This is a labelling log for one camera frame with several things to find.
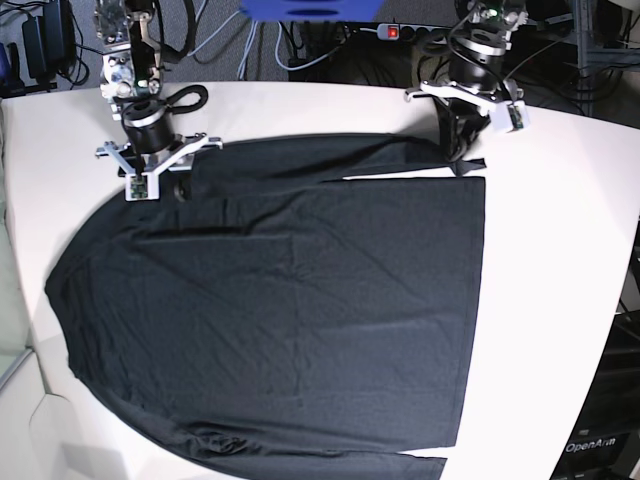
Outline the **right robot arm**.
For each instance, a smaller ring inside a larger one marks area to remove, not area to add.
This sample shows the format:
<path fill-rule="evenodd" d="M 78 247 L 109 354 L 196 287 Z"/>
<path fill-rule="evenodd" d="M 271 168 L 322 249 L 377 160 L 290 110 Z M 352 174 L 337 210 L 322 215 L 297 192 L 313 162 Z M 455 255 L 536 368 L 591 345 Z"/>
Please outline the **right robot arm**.
<path fill-rule="evenodd" d="M 223 147 L 221 139 L 205 133 L 180 135 L 172 124 L 175 116 L 206 105 L 206 87 L 189 85 L 162 96 L 166 66 L 180 63 L 195 46 L 195 7 L 191 1 L 183 5 L 187 31 L 176 50 L 166 43 L 158 1 L 96 3 L 96 36 L 103 43 L 100 91 L 127 138 L 122 145 L 105 142 L 96 156 L 118 164 L 129 202 L 159 199 L 164 173 L 188 173 L 199 151 Z"/>

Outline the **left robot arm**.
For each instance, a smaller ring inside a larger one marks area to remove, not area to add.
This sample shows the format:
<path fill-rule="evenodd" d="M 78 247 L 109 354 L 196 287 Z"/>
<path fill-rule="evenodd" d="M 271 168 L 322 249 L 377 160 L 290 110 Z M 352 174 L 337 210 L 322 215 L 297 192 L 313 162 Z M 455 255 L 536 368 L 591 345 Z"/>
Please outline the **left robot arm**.
<path fill-rule="evenodd" d="M 513 133 L 529 125 L 523 90 L 511 73 L 502 73 L 512 34 L 528 20 L 526 3 L 458 1 L 456 8 L 460 19 L 454 26 L 421 41 L 447 72 L 434 72 L 405 93 L 408 101 L 434 101 L 440 146 L 451 162 L 462 159 L 488 126 Z"/>

